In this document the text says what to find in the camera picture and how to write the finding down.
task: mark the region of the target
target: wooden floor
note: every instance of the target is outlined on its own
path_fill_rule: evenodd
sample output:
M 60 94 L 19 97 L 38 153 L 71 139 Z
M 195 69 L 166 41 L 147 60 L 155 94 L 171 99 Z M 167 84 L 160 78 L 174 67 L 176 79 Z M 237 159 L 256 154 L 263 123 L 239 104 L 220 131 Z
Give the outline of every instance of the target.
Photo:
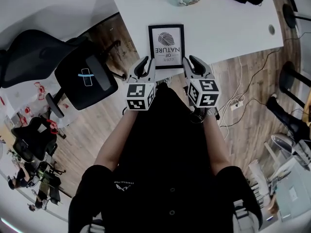
M 283 39 L 296 38 L 296 31 L 290 30 L 282 15 L 282 5 L 289 0 L 274 0 L 283 33 Z M 94 27 L 87 36 L 101 48 L 107 48 L 114 40 L 121 40 L 121 47 L 111 52 L 109 67 L 118 73 L 126 72 L 138 59 L 134 44 L 126 30 L 120 15 Z M 264 65 L 267 55 L 274 50 L 252 53 L 241 56 L 242 82 L 236 94 L 243 93 L 251 81 L 251 77 Z M 263 71 L 259 72 L 252 80 L 248 92 L 245 94 L 244 106 L 231 112 L 230 108 L 224 117 L 227 125 L 237 122 L 245 109 L 245 105 L 252 98 L 265 103 L 269 96 L 276 92 L 280 105 L 288 112 L 294 109 L 294 102 L 281 94 L 278 88 L 278 77 L 283 64 L 292 61 L 296 70 L 300 70 L 300 44 L 299 40 L 288 40 L 279 52 L 271 54 Z M 224 105 L 234 94 L 239 86 L 241 66 L 238 58 L 212 64 L 218 84 L 222 89 L 219 108 Z M 58 139 L 58 150 L 54 158 L 67 170 L 63 176 L 62 188 L 74 195 L 84 171 L 94 163 L 97 153 L 103 142 L 115 128 L 122 115 L 125 102 L 122 96 L 122 82 L 118 81 L 119 90 L 105 100 L 82 111 L 76 121 L 67 126 L 64 131 L 65 140 Z M 174 76 L 171 88 L 187 103 L 187 98 L 182 89 L 183 75 Z M 292 92 L 297 93 L 298 83 L 295 82 Z M 226 127 L 221 127 L 224 137 L 227 135 Z M 254 159 L 259 159 L 266 175 L 272 174 L 272 159 L 263 143 L 270 145 L 270 135 L 277 132 L 287 132 L 287 129 L 266 109 L 264 105 L 251 101 L 242 120 L 229 127 L 226 138 L 231 153 L 231 163 L 239 166 L 248 177 L 248 164 Z

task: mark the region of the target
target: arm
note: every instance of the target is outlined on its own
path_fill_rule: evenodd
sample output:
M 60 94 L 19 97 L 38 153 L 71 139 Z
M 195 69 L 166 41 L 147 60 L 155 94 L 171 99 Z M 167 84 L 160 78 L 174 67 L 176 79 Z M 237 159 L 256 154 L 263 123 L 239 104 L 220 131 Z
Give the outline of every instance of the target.
M 25 174 L 24 180 L 25 181 L 29 181 L 30 180 L 30 176 L 29 176 L 29 173 L 27 172 L 26 168 L 24 167 L 23 163 L 19 163 L 19 166 L 24 171 L 24 174 Z
M 274 206 L 275 201 L 276 201 L 276 193 L 273 194 L 273 197 L 272 197 L 269 205 L 267 206 L 268 211 L 270 211 L 272 209 L 272 207 Z
M 16 167 L 17 170 L 19 170 L 19 164 L 17 163 L 17 161 L 13 161 L 12 160 L 13 165 Z
M 127 137 L 134 125 L 138 111 L 126 111 L 114 131 L 101 147 L 94 165 L 102 165 L 113 171 L 119 162 Z
M 223 168 L 231 166 L 229 162 L 228 148 L 214 115 L 206 116 L 203 126 L 210 166 L 212 172 L 216 175 Z
M 36 195 L 36 197 L 37 197 L 37 200 L 41 202 L 41 198 L 38 195 Z

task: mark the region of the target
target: white table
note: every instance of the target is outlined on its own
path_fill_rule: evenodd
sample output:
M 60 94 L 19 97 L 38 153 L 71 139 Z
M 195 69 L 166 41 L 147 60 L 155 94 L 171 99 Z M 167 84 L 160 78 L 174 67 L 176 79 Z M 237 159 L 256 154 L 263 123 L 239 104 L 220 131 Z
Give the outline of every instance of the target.
M 261 6 L 234 0 L 201 0 L 177 7 L 170 0 L 114 0 L 140 57 L 149 55 L 148 26 L 178 24 L 185 29 L 185 53 L 206 63 L 283 46 L 283 38 L 272 0 Z M 275 34 L 269 32 L 269 25 Z M 156 80 L 183 72 L 157 70 Z

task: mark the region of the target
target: white wall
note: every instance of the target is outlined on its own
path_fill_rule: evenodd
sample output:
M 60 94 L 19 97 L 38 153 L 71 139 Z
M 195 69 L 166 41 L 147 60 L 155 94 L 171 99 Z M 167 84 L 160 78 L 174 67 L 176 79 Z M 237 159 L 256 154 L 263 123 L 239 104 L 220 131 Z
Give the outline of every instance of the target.
M 5 178 L 0 176 L 0 217 L 24 233 L 66 233 L 68 223 L 44 212 L 31 212 L 30 203 L 18 191 L 12 191 Z
M 118 11 L 113 0 L 0 0 L 0 47 L 26 29 L 67 40 Z

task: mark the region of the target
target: white box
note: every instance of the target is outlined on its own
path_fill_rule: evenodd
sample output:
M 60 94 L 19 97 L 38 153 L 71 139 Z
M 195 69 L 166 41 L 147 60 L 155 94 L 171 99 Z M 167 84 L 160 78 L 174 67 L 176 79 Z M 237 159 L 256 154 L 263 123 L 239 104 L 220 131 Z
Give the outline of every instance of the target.
M 220 95 L 214 79 L 190 79 L 188 96 L 197 108 L 216 107 Z
M 126 83 L 124 96 L 128 110 L 147 111 L 155 98 L 155 83 Z

